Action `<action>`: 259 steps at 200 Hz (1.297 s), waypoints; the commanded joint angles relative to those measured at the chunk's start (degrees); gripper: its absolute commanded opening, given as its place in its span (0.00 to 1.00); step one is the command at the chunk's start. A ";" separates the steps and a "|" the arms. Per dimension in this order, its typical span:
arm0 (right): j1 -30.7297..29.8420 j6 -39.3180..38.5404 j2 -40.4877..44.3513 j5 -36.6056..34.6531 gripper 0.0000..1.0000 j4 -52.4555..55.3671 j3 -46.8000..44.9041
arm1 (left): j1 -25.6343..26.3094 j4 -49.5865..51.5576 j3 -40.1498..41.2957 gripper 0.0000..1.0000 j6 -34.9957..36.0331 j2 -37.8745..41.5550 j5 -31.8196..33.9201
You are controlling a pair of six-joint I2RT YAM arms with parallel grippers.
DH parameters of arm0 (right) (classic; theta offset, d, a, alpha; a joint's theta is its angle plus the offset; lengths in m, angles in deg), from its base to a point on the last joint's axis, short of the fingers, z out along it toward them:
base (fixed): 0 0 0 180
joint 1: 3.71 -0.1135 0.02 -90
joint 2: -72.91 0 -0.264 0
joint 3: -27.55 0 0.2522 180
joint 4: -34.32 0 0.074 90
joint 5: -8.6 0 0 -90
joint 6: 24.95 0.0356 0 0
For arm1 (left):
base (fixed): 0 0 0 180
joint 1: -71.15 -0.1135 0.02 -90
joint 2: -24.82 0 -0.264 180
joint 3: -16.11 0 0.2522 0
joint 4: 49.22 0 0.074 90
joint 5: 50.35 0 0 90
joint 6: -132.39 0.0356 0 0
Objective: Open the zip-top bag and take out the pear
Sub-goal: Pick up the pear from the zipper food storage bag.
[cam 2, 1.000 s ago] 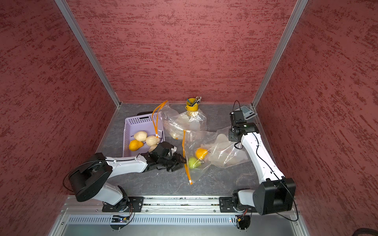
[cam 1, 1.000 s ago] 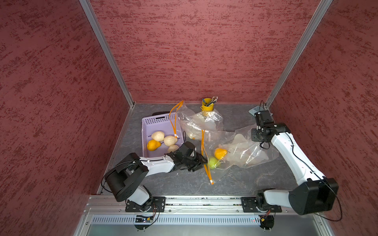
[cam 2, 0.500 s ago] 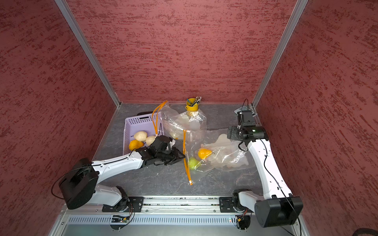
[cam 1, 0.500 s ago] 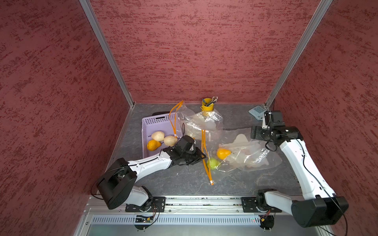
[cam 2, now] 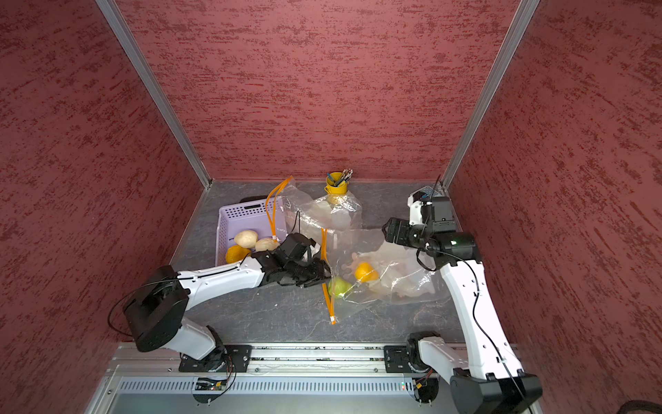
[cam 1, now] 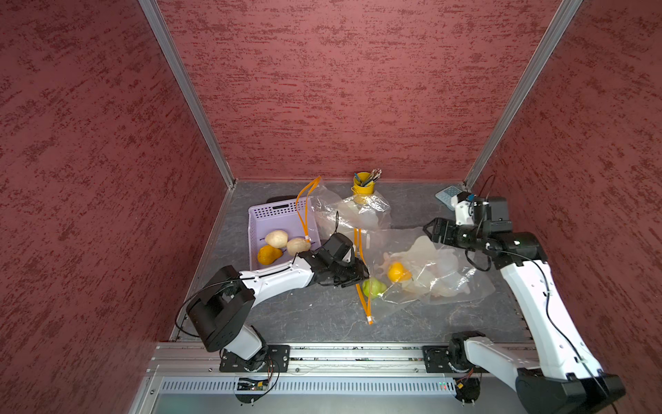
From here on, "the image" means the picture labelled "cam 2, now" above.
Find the clear zip-top bag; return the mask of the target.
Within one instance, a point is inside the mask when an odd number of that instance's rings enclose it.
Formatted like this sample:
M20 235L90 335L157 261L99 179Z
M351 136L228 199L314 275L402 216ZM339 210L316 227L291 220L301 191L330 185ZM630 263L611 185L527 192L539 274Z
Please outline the clear zip-top bag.
M279 232L300 232L315 238L323 229L338 232L363 226L362 205L347 185L325 185L324 191L320 198L312 198L292 177L275 186L264 203L268 237L281 242L284 236Z
M448 287L431 260L417 262L417 251L387 243L379 229L325 231L322 258L330 267L331 279L342 277L353 284L344 298L334 298L326 285L325 300L332 324L339 324L371 305L409 305L450 299ZM354 271L360 262L370 263L379 280L360 283Z

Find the cream round fruit bag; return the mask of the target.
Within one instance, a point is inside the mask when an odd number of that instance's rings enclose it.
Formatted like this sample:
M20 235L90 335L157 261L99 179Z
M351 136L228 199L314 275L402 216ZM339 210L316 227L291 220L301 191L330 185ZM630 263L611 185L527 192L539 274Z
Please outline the cream round fruit bag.
M234 243L241 248L253 249L259 240L259 235L254 230L243 230L235 235Z

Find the yellow fruit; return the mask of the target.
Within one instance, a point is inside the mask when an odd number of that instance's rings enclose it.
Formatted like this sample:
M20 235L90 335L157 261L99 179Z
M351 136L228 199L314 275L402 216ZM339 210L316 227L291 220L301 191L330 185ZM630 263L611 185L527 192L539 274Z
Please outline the yellow fruit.
M379 273L368 262L360 262L354 271L355 279L360 283L369 283L379 280Z

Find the yellow pear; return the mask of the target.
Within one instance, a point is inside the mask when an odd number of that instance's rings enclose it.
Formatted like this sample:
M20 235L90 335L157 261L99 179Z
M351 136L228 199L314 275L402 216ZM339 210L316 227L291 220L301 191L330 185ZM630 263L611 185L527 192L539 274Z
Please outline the yellow pear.
M233 245L226 251L225 262L227 264L241 262L245 257L251 255L252 251L250 248L243 248L239 245Z

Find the beige round fruit bag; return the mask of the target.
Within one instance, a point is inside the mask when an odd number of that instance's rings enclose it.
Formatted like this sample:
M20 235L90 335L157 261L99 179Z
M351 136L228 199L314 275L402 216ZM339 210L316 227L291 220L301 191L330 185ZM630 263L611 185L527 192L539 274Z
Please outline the beige round fruit bag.
M263 238L258 240L255 243L254 246L254 251L255 252L264 252L264 251L272 251L276 249L279 246L279 241L277 239L273 239L270 237Z

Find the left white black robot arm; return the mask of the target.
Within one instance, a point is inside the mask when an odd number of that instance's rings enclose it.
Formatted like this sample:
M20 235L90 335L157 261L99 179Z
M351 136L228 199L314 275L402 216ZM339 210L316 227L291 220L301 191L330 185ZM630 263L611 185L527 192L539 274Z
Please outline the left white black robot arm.
M309 288L332 278L317 243L291 233L273 250L243 254L237 262L197 271L158 268L148 283L115 305L128 324L128 336L142 353L179 353L182 372L219 372L230 367L229 352L209 326L186 317L192 308L237 291L277 284Z

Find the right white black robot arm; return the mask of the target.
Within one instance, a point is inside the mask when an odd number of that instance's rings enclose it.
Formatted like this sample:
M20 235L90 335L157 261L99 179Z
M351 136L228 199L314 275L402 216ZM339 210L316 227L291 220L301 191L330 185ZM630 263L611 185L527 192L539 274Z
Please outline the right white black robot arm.
M409 338L410 360L448 383L460 413L531 413L542 395L540 379L525 372L507 340L484 277L479 247L469 233L434 232L429 225L391 218L388 243L427 255L451 293L467 345L461 358L439 336Z

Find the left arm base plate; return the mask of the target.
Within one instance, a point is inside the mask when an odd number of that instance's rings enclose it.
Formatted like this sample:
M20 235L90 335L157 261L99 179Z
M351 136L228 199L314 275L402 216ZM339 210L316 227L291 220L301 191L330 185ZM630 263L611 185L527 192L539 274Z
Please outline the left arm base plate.
M246 373L253 347L250 345L226 345L212 350L202 360L181 355L181 373Z

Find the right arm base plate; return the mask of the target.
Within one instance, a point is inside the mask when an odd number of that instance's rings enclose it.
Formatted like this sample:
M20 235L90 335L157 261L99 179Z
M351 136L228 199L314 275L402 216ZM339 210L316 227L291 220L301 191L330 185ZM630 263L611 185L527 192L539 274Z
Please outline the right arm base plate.
M438 338L424 340L414 347L385 346L384 364L388 374L410 374L422 378L430 371L449 376L457 366L458 354Z

